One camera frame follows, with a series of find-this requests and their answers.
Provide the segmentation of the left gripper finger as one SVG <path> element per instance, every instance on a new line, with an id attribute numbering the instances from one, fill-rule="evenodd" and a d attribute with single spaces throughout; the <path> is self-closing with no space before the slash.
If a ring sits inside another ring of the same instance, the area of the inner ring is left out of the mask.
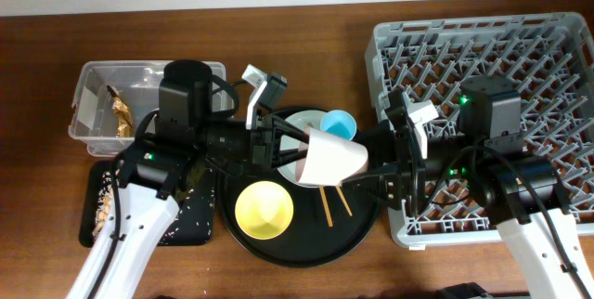
<path id="1" fill-rule="evenodd" d="M 306 149 L 285 149 L 281 150 L 276 157 L 276 168 L 282 167 L 284 165 L 295 163 L 297 161 L 303 160 L 307 156 Z"/>
<path id="2" fill-rule="evenodd" d="M 304 130 L 301 130 L 293 124 L 286 122 L 277 115 L 272 116 L 272 126 L 273 130 L 276 133 L 279 133 L 282 137 L 291 137 L 305 144 L 309 143 L 309 135 L 307 135 Z"/>

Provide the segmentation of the blue cup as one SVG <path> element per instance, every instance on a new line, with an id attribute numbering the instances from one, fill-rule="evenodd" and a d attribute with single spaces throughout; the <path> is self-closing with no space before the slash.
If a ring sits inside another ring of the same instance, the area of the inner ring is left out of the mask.
<path id="1" fill-rule="evenodd" d="M 336 137 L 352 140 L 357 132 L 357 123 L 349 112 L 331 110 L 322 117 L 320 129 Z"/>

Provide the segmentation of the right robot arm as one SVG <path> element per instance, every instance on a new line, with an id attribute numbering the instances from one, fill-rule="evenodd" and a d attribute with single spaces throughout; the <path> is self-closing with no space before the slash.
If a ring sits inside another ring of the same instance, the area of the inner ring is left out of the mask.
<path id="1" fill-rule="evenodd" d="M 407 96 L 388 96 L 387 118 L 362 140 L 369 169 L 342 188 L 419 215 L 451 179 L 485 213 L 519 264 L 534 298 L 590 298 L 593 277 L 580 246 L 569 193 L 547 158 L 523 151 L 521 96 L 512 81 L 473 77 L 460 85 L 461 136 L 415 136 Z"/>

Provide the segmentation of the pink cup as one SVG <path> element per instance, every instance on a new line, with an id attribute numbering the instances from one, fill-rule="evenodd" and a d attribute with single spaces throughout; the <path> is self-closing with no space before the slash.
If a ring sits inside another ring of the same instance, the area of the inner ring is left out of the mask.
<path id="1" fill-rule="evenodd" d="M 311 186 L 340 186 L 343 180 L 365 173 L 368 169 L 368 150 L 354 141 L 305 128 L 307 142 L 298 150 L 306 156 L 296 162 L 296 182 Z"/>

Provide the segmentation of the wooden chopstick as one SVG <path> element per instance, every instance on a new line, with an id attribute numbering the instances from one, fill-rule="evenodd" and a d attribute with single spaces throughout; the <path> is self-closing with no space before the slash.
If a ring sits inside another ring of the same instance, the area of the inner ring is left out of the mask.
<path id="1" fill-rule="evenodd" d="M 325 187 L 324 186 L 319 186 L 319 193 L 320 193 L 320 197 L 321 197 L 321 201 L 322 201 L 322 205 L 323 205 L 323 209 L 324 209 L 324 213 L 328 222 L 328 226 L 330 228 L 333 227 L 333 220 L 331 217 L 331 213 L 329 210 L 329 204 L 328 204 L 328 199 L 326 196 L 326 192 L 325 192 Z"/>
<path id="2" fill-rule="evenodd" d="M 342 201 L 342 205 L 344 206 L 347 214 L 349 216 L 353 216 L 353 213 L 352 213 L 352 210 L 350 208 L 350 205 L 349 205 L 348 201 L 346 200 L 346 198 L 344 196 L 344 193 L 342 191 L 342 187 L 341 186 L 335 186 L 335 188 L 337 190 L 337 193 L 338 193 L 338 195 L 339 195 L 339 197 L 340 197 L 340 199 Z"/>

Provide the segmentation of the round black tray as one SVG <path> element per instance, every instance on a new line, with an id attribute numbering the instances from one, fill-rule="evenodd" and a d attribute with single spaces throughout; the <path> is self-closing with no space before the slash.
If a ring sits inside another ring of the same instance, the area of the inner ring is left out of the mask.
<path id="1" fill-rule="evenodd" d="M 249 237 L 240 229 L 235 217 L 239 194 L 251 183 L 261 180 L 280 184 L 291 195 L 294 206 L 288 228 L 270 240 Z M 335 188 L 326 187 L 325 193 L 332 227 L 328 226 L 319 191 L 295 185 L 277 170 L 257 176 L 220 174 L 215 190 L 222 219 L 234 239 L 257 257 L 284 267 L 327 264 L 352 251 L 372 229 L 381 208 L 378 203 L 345 191 L 343 195 L 353 213 L 349 215 Z"/>

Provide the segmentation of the gold snack wrapper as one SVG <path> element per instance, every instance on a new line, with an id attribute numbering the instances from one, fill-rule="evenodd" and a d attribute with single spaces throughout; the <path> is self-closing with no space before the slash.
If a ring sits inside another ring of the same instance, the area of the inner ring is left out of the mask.
<path id="1" fill-rule="evenodd" d="M 130 109 L 114 87 L 108 85 L 107 89 L 113 99 L 112 112 L 118 119 L 116 137 L 131 137 L 134 132 L 134 120 Z"/>

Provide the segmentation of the clear plastic bin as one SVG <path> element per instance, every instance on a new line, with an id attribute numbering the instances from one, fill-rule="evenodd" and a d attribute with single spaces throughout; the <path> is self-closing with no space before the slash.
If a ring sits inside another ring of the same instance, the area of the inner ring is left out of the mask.
<path id="1" fill-rule="evenodd" d="M 159 87 L 166 60 L 105 60 L 86 63 L 76 85 L 69 126 L 71 138 L 86 144 L 90 155 L 113 157 L 126 150 L 133 136 L 118 136 L 113 111 L 115 92 L 129 108 L 133 127 L 160 106 Z"/>

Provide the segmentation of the grey dishwasher rack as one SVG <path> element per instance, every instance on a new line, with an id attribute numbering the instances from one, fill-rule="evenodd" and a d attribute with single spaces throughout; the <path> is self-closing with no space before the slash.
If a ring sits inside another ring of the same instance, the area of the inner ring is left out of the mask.
<path id="1" fill-rule="evenodd" d="M 521 96 L 524 149 L 548 158 L 568 189 L 578 232 L 593 232 L 593 38 L 577 13 L 384 22 L 364 59 L 371 105 L 386 117 L 388 94 L 431 101 L 433 142 L 460 136 L 460 85 L 509 79 Z"/>

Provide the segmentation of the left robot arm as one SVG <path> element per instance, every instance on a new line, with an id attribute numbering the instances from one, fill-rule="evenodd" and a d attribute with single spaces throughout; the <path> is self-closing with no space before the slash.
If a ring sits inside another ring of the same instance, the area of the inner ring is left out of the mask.
<path id="1" fill-rule="evenodd" d="M 305 157 L 303 150 L 279 147 L 282 137 L 308 139 L 272 112 L 287 79 L 252 65 L 241 78 L 254 88 L 244 121 L 235 119 L 235 108 L 213 110 L 215 93 L 224 91 L 233 101 L 239 95 L 209 65 L 192 59 L 165 65 L 158 109 L 143 118 L 132 144 L 111 162 L 110 211 L 70 298 L 132 297 L 189 190 L 207 174 L 244 176 Z"/>

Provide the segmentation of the yellow bowl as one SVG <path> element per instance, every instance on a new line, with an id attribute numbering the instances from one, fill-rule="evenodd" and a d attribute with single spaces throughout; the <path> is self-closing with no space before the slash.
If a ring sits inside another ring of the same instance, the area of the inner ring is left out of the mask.
<path id="1" fill-rule="evenodd" d="M 272 181 L 258 181 L 239 194 L 234 216 L 244 234 L 266 241 L 289 227 L 293 212 L 291 195 L 284 187 Z"/>

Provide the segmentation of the grey plate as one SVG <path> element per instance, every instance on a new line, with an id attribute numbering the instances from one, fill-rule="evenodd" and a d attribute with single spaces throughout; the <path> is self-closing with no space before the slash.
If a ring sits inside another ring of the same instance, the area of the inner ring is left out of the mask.
<path id="1" fill-rule="evenodd" d="M 295 127 L 301 129 L 302 131 L 308 126 L 311 125 L 315 129 L 320 129 L 321 120 L 324 117 L 326 112 L 324 110 L 298 110 L 297 112 L 288 115 L 285 120 L 289 123 L 294 125 Z M 301 142 L 295 138 L 284 136 L 281 138 L 280 141 L 280 149 L 281 150 L 293 150 L 297 149 L 300 146 Z M 291 162 L 286 164 L 280 168 L 278 168 L 279 173 L 291 183 L 308 189 L 316 189 L 316 185 L 311 184 L 302 184 L 296 180 L 295 171 L 296 171 L 296 163 Z"/>

